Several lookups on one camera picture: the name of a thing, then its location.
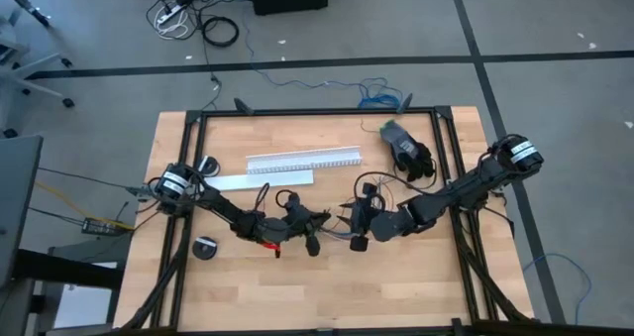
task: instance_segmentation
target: wooden table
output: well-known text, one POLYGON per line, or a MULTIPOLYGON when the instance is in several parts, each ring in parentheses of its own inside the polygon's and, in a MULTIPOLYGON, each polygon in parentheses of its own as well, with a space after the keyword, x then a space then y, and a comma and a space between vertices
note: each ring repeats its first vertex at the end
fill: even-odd
MULTIPOLYGON (((147 179, 161 175, 167 164, 177 161, 184 114, 160 114, 147 179)), ((469 170, 486 149, 481 121, 475 107, 454 107, 453 114, 469 170)), ((290 187, 307 208, 341 214, 338 205, 351 198, 359 174, 391 170, 388 147, 376 132, 389 119, 395 119, 429 147, 432 157, 438 157, 431 119, 425 114, 212 118, 207 123, 203 153, 220 162, 222 174, 244 174, 249 155, 361 146, 361 166, 316 169, 312 185, 290 187)), ((443 137, 452 177, 456 177, 446 127, 443 137)), ((195 139, 194 133, 190 152, 195 139)), ((193 154, 189 155, 191 164, 193 154)), ((429 182, 423 178, 415 184, 429 182)), ((393 195, 385 195, 388 205, 412 196, 397 181, 388 186, 393 195)), ((439 176, 430 190, 441 186, 439 176)), ((267 216, 284 215, 274 202, 281 188, 272 187, 268 193, 267 216)), ((244 209, 252 208, 256 194, 256 190, 223 192, 244 209)), ((488 207, 505 212, 499 199, 492 198, 488 207)), ((140 215, 137 224, 150 214, 140 215)), ((508 224, 485 210, 479 218, 490 275, 518 309, 531 316, 508 224)), ((336 221, 332 218, 326 227, 336 221)), ((133 315, 156 281, 165 225, 166 218, 155 218, 133 238, 115 326, 133 315)), ((343 231, 343 227, 340 224, 337 229, 343 231)), ((449 217, 440 218, 434 228, 418 235, 387 243, 370 240, 365 253, 353 252, 347 242, 321 234, 321 254, 316 258, 308 257, 304 240, 296 238, 282 245, 282 257, 276 259, 271 250, 236 238, 212 213, 196 209, 191 240, 199 236, 218 241, 219 252, 210 261, 189 253, 178 325, 181 331, 439 326, 450 325, 453 317, 469 323, 449 217)), ((480 317, 485 317, 481 287, 474 280, 480 317)), ((165 293, 163 324, 168 320, 172 291, 170 286, 165 293)))

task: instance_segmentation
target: yellow cable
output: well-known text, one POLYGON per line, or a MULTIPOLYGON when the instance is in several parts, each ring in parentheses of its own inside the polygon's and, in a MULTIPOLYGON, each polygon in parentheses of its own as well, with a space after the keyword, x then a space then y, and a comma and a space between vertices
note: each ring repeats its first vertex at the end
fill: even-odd
POLYGON ((86 218, 92 218, 92 219, 94 219, 94 220, 101 221, 101 222, 104 222, 104 223, 110 223, 110 224, 112 224, 112 225, 114 225, 114 226, 121 227, 121 228, 123 228, 123 229, 127 229, 127 230, 134 230, 134 229, 135 229, 133 226, 127 225, 127 224, 125 224, 125 223, 121 223, 121 222, 117 222, 117 221, 109 220, 109 219, 106 219, 106 218, 96 217, 96 216, 94 216, 93 214, 91 214, 91 213, 89 213, 89 212, 87 212, 87 211, 84 211, 84 210, 82 210, 81 208, 77 207, 77 205, 75 205, 75 204, 74 204, 74 203, 73 203, 73 202, 72 202, 72 201, 71 201, 71 200, 70 200, 70 199, 69 199, 69 198, 68 198, 65 194, 63 194, 61 191, 59 191, 59 190, 57 190, 57 189, 55 189, 55 188, 52 188, 52 187, 50 187, 50 186, 46 186, 45 184, 43 184, 43 183, 41 183, 41 182, 39 182, 39 181, 36 181, 36 186, 37 186, 37 187, 39 187, 39 188, 42 188, 42 189, 44 189, 44 190, 46 190, 46 191, 48 191, 48 192, 50 192, 50 193, 52 193, 52 194, 53 194, 53 195, 55 195, 57 198, 59 198, 60 200, 62 200, 65 204, 67 204, 67 205, 68 205, 68 207, 70 207, 70 208, 72 208, 73 210, 77 211, 77 213, 79 213, 80 215, 82 215, 82 216, 84 216, 84 217, 86 217, 86 218))

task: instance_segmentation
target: black glove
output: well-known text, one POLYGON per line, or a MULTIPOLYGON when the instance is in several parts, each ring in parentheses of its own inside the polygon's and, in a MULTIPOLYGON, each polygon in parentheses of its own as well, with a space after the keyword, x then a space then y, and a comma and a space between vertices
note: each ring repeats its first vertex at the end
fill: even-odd
POLYGON ((424 144, 416 142, 401 126, 394 121, 380 128, 380 136, 389 144, 396 167, 407 170, 407 181, 413 181, 423 175, 434 174, 432 155, 424 144))

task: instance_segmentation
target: blue cable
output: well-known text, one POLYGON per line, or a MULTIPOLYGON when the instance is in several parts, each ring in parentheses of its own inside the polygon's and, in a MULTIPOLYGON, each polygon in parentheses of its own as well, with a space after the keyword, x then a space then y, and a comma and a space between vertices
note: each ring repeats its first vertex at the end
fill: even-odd
POLYGON ((340 82, 337 80, 326 80, 318 84, 309 84, 306 82, 302 82, 298 79, 291 79, 286 82, 274 81, 272 78, 270 78, 268 73, 266 73, 265 71, 259 70, 254 66, 254 57, 256 55, 256 52, 249 44, 249 37, 251 35, 251 30, 249 29, 249 26, 247 25, 247 10, 243 11, 242 22, 243 22, 243 25, 245 26, 245 30, 247 31, 247 34, 245 37, 245 43, 247 44, 247 49, 249 50, 249 53, 250 53, 249 63, 251 65, 251 68, 255 72, 261 74, 271 84, 278 87, 295 84, 295 85, 299 85, 308 89, 328 87, 331 85, 339 85, 345 88, 357 87, 361 95, 361 101, 359 102, 358 108, 364 108, 366 106, 374 105, 374 104, 384 105, 391 108, 398 108, 398 106, 400 105, 400 101, 403 99, 403 92, 401 92, 397 88, 388 86, 387 78, 385 77, 365 78, 359 83, 347 83, 347 82, 340 82), (375 94, 370 95, 370 92, 373 89, 375 90, 375 94), (393 94, 385 93, 385 91, 391 91, 397 94, 397 96, 393 94))
POLYGON ((587 279, 587 291, 585 292, 585 295, 579 300, 579 302, 577 303, 577 307, 575 308, 575 325, 579 325, 579 312, 581 309, 581 304, 583 303, 583 301, 587 298, 587 296, 590 294, 590 291, 592 290, 592 280, 590 279, 589 275, 583 270, 582 267, 580 267, 580 265, 578 265, 577 263, 575 263, 575 261, 573 261, 572 259, 559 254, 559 253, 547 253, 541 257, 536 258, 533 262, 529 263, 528 265, 526 265, 526 267, 523 268, 523 272, 526 273, 526 271, 531 268, 535 263, 546 259, 546 257, 559 257, 559 258, 563 258, 565 260, 567 260, 568 262, 570 262, 573 266, 577 267, 577 269, 583 274, 583 276, 587 279))

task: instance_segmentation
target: black puck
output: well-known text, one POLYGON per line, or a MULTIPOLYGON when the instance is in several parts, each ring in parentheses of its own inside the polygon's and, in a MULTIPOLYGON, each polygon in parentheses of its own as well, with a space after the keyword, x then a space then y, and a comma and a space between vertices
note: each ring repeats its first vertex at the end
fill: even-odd
POLYGON ((198 237, 194 241, 191 251, 199 260, 207 261, 216 255, 218 244, 209 237, 198 237))

